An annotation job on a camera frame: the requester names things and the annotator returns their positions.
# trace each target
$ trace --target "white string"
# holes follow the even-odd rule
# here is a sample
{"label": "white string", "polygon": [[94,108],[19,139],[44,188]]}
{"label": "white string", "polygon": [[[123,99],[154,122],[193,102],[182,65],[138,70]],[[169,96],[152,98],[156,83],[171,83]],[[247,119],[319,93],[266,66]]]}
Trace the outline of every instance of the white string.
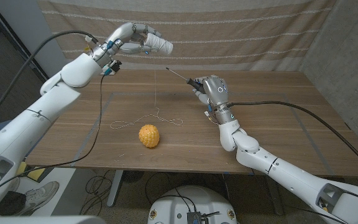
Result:
{"label": "white string", "polygon": [[170,55],[173,50],[173,45],[171,42],[157,37],[151,33],[147,34],[147,39],[146,42],[144,42],[144,45],[149,46],[152,49],[157,49],[157,51],[161,51],[166,55]]}
{"label": "white string", "polygon": [[[145,117],[148,117],[148,116],[153,116],[153,117],[156,117],[157,119],[159,119],[160,121],[166,121],[168,123],[172,123],[172,124],[175,124],[175,125],[182,125],[183,124],[183,120],[180,119],[180,118],[177,118],[177,119],[170,119],[170,120],[167,120],[165,118],[162,118],[158,115],[158,113],[160,112],[160,108],[157,107],[157,79],[156,79],[156,74],[155,74],[155,70],[154,70],[154,107],[156,109],[158,109],[157,111],[157,115],[154,115],[154,114],[149,114],[149,115],[145,115],[139,119],[137,119],[136,121],[133,121],[133,122],[128,122],[128,121],[113,121],[111,124],[110,124],[110,128],[113,128],[113,129],[120,129],[120,128],[123,128],[123,127],[126,127],[126,126],[129,126],[129,125],[135,125],[136,122],[140,121],[141,119],[145,118]],[[118,127],[118,128],[114,128],[112,127],[111,125],[114,124],[114,123],[125,123],[124,125]]]}

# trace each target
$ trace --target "table leg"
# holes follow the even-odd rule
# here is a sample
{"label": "table leg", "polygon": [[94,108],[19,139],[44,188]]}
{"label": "table leg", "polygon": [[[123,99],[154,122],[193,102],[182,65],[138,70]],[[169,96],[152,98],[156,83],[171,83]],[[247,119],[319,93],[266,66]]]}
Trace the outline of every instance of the table leg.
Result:
{"label": "table leg", "polygon": [[280,198],[280,193],[278,192],[277,182],[274,181],[269,176],[265,176],[268,192],[273,200],[274,212],[277,215],[284,215],[283,203]]}
{"label": "table leg", "polygon": [[112,179],[111,183],[109,198],[107,199],[107,206],[109,207],[113,207],[116,203],[118,191],[122,184],[121,177],[123,173],[123,170],[116,170],[116,173],[114,174],[114,178]]}

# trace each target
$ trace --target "robot finger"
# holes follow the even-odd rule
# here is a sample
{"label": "robot finger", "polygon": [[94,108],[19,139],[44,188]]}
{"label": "robot finger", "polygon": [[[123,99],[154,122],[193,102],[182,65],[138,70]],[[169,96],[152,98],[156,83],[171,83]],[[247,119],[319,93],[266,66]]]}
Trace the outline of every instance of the robot finger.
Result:
{"label": "robot finger", "polygon": [[143,45],[144,41],[145,41],[146,37],[143,36],[142,34],[138,34],[138,33],[134,33],[131,36],[131,41],[133,42],[138,42],[141,45]]}
{"label": "robot finger", "polygon": [[199,84],[203,84],[203,80],[207,78],[207,77],[199,77],[199,78],[195,78],[194,82],[199,83]]}
{"label": "robot finger", "polygon": [[138,54],[141,52],[145,52],[148,54],[149,52],[157,51],[157,49],[134,43],[125,43],[121,46],[120,50],[125,54]]}
{"label": "robot finger", "polygon": [[134,25],[135,25],[135,30],[134,30],[135,33],[138,33],[138,34],[151,33],[151,34],[156,35],[157,37],[162,37],[162,34],[160,32],[158,32],[157,30],[155,30],[152,27],[149,27],[148,25],[144,25],[144,24],[134,24]]}
{"label": "robot finger", "polygon": [[196,94],[196,96],[198,97],[198,99],[204,103],[205,105],[208,105],[208,95],[207,94],[203,94],[200,91],[197,91],[196,89],[193,89],[193,92]]}

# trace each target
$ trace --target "metal rod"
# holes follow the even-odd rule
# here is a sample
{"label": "metal rod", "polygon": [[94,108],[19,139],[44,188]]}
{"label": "metal rod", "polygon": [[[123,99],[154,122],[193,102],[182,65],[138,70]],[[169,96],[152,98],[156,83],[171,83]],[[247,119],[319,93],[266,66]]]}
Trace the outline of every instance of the metal rod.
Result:
{"label": "metal rod", "polygon": [[[168,71],[170,71],[170,72],[173,72],[173,73],[175,73],[175,74],[177,74],[176,72],[174,72],[174,71],[172,71],[172,70],[170,70],[169,68],[167,68],[166,67],[166,69],[168,70]],[[185,77],[183,77],[183,76],[181,76],[181,75],[179,75],[179,74],[177,74],[180,78],[182,78],[182,79],[184,79],[184,80],[186,80],[187,81],[187,78],[185,78]]]}

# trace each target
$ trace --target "person's foot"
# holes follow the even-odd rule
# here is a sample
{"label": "person's foot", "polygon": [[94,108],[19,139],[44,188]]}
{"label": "person's foot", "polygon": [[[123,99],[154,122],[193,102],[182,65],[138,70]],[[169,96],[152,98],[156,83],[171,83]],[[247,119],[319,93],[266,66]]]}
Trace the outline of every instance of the person's foot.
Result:
{"label": "person's foot", "polygon": [[58,189],[59,183],[52,181],[39,189],[29,190],[25,193],[24,208],[16,215],[23,215],[24,213],[34,211],[44,206],[50,199],[52,199]]}

